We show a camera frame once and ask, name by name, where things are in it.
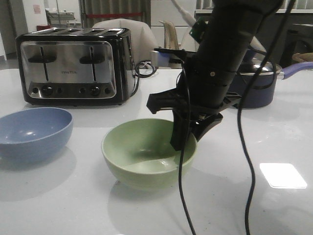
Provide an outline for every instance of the table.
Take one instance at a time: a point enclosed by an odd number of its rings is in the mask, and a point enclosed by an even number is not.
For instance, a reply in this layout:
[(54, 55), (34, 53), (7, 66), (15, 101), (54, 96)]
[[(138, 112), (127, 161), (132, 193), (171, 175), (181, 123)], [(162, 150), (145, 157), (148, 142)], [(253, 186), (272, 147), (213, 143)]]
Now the table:
[[(122, 106), (63, 107), (74, 117), (72, 136), (55, 158), (31, 166), (0, 160), (1, 235), (176, 235), (190, 234), (178, 187), (142, 192), (119, 183), (101, 153), (115, 126), (138, 118), (172, 120), (171, 111), (152, 115), (150, 93), (175, 86), (180, 70), (158, 70), (142, 79)], [(253, 235), (307, 235), (313, 231), (313, 71), (278, 80), (274, 101), (244, 110), (242, 123), (256, 171), (250, 209)], [(37, 106), (23, 100), (18, 70), (0, 70), (0, 116)], [(251, 175), (239, 140), (235, 108), (200, 141), (183, 188), (196, 232), (245, 234), (244, 210)], [(272, 188), (262, 163), (292, 164), (304, 188)]]

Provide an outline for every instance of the pot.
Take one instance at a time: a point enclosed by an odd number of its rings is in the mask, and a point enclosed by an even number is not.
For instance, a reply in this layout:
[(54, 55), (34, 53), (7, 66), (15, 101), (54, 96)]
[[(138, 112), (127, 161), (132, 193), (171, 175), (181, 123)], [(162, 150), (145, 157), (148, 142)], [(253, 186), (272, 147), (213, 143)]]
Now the pot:
[[(257, 59), (252, 59), (248, 62), (243, 61), (228, 91), (243, 95), (247, 84), (260, 67), (260, 64), (261, 61)], [(297, 63), (286, 68), (282, 68), (279, 65), (273, 66), (272, 63), (267, 62), (249, 91), (243, 107), (260, 108), (269, 105), (273, 100), (277, 79), (287, 79), (295, 73), (307, 69), (313, 69), (313, 62)]]

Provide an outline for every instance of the floor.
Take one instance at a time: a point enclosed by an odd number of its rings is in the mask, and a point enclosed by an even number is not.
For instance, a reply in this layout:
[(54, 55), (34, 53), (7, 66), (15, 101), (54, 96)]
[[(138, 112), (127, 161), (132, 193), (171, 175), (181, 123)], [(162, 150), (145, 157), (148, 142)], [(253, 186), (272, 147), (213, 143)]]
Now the floor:
[(6, 55), (6, 61), (0, 61), (0, 70), (18, 69), (18, 60), (15, 53)]

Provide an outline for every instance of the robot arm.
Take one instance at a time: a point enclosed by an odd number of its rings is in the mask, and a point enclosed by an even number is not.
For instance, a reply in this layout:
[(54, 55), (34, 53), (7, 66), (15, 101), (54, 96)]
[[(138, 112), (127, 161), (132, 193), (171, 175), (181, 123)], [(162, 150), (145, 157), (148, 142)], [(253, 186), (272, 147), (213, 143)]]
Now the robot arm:
[(240, 100), (237, 94), (227, 92), (229, 85), (260, 25), (266, 16), (279, 9), (282, 2), (215, 0), (212, 17), (205, 26), (198, 51), (170, 52), (183, 61), (177, 87), (151, 94), (147, 107), (152, 113), (162, 109), (173, 110), (171, 144), (175, 150), (180, 150), (184, 144), (185, 133), (182, 130), (185, 125), (189, 125), (190, 132), (200, 140), (222, 121), (220, 111)]

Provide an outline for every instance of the pot lid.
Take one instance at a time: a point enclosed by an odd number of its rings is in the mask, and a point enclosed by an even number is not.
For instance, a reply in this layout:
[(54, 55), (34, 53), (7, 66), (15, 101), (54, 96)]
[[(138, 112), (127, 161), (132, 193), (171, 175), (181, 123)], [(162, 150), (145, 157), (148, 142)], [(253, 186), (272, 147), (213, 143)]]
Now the pot lid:
[[(254, 75), (255, 72), (259, 69), (261, 62), (262, 61), (257, 60), (257, 59), (252, 59), (249, 62), (242, 62), (237, 70), (237, 74)], [(275, 66), (276, 66), (276, 73), (280, 73), (282, 68), (277, 64)], [(273, 69), (272, 63), (267, 62), (262, 68), (260, 76), (272, 75), (273, 72), (274, 72), (274, 69)]]

